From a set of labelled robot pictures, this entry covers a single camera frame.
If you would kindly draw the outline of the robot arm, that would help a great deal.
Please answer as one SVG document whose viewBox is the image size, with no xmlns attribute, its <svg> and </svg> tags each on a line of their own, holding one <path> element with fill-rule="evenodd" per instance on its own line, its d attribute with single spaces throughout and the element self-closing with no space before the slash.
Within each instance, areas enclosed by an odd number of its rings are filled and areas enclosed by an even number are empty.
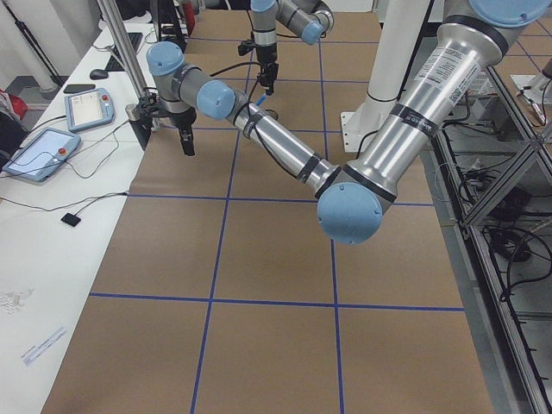
<svg viewBox="0 0 552 414">
<path fill-rule="evenodd" d="M 185 61 L 181 49 L 160 41 L 147 51 L 148 69 L 166 116 L 186 110 L 227 120 L 262 146 L 317 196 L 317 219 L 333 240 L 369 239 L 397 197 L 398 181 L 437 133 L 480 71 L 498 64 L 547 1 L 456 1 L 437 31 L 438 43 L 361 154 L 345 166 L 321 158 L 241 91 Z"/>
<path fill-rule="evenodd" d="M 250 9 L 253 47 L 260 64 L 257 79 L 270 96 L 279 71 L 276 23 L 313 45 L 332 30 L 335 19 L 324 1 L 253 0 Z"/>
</svg>

